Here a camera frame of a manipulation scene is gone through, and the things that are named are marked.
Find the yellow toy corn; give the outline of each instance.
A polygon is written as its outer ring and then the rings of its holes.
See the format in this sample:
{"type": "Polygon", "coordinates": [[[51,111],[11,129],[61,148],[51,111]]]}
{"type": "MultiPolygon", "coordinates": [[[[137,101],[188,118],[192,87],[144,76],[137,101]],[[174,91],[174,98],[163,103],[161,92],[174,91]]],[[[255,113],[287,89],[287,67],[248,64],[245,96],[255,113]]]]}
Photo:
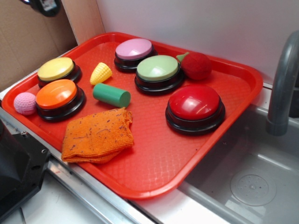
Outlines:
{"type": "Polygon", "coordinates": [[[108,65],[106,65],[103,62],[100,62],[92,72],[92,75],[90,77],[90,84],[96,85],[98,83],[102,83],[111,76],[112,76],[112,71],[108,67],[108,65]]]}

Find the plastic tray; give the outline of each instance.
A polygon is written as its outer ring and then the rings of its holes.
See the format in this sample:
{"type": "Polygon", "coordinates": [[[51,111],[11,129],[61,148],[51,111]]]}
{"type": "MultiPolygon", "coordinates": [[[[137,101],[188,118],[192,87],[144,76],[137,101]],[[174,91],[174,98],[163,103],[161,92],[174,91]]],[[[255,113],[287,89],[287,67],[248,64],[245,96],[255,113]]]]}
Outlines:
{"type": "MultiPolygon", "coordinates": [[[[156,197],[176,188],[250,105],[262,89],[263,80],[260,73],[251,67],[208,56],[212,60],[212,74],[197,83],[208,85],[218,92],[226,107],[226,117],[213,133],[184,136],[172,131],[166,124],[165,109],[171,93],[163,96],[143,95],[135,87],[135,73],[122,73],[116,69],[116,47],[132,38],[136,36],[107,33],[86,41],[64,55],[74,60],[82,69],[82,78],[78,85],[87,97],[86,105],[74,117],[49,123],[37,114],[25,117],[14,110],[13,101],[19,93],[27,91],[36,94],[39,91],[36,73],[11,89],[4,97],[2,107],[61,151],[66,125],[70,120],[114,109],[113,106],[93,98],[93,86],[89,83],[97,64],[106,63],[113,75],[105,84],[131,93],[131,103],[127,110],[133,114],[130,129],[134,146],[106,164],[80,163],[79,166],[118,195],[136,200],[156,197]]],[[[175,57],[187,51],[191,52],[154,41],[152,43],[160,55],[175,57]]],[[[186,79],[183,86],[191,83],[195,81],[186,79]]]]}

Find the gray faucet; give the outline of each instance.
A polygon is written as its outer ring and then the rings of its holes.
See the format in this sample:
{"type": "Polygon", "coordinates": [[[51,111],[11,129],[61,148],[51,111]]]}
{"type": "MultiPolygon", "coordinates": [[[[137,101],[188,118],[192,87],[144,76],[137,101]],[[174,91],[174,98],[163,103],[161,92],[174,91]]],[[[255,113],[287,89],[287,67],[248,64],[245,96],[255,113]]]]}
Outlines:
{"type": "Polygon", "coordinates": [[[289,116],[299,117],[299,30],[283,48],[275,74],[266,130],[275,136],[287,131],[289,116]]]}

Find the orange cloth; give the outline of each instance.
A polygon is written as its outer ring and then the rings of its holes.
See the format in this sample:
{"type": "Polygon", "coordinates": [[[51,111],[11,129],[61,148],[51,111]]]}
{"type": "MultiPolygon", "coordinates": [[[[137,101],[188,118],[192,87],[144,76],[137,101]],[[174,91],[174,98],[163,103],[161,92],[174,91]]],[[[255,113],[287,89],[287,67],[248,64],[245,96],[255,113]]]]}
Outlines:
{"type": "Polygon", "coordinates": [[[132,113],[114,109],[68,123],[61,158],[66,162],[105,163],[133,146],[132,113]]]}

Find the sink drain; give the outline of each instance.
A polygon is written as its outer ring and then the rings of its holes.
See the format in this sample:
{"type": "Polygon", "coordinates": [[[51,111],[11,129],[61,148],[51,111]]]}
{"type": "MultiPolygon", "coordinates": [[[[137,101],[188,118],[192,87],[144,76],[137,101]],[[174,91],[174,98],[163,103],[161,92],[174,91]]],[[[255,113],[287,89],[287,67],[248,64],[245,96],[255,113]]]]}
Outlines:
{"type": "Polygon", "coordinates": [[[273,179],[256,169],[247,169],[235,174],[230,188],[240,202],[251,206],[265,205],[276,195],[273,179]]]}

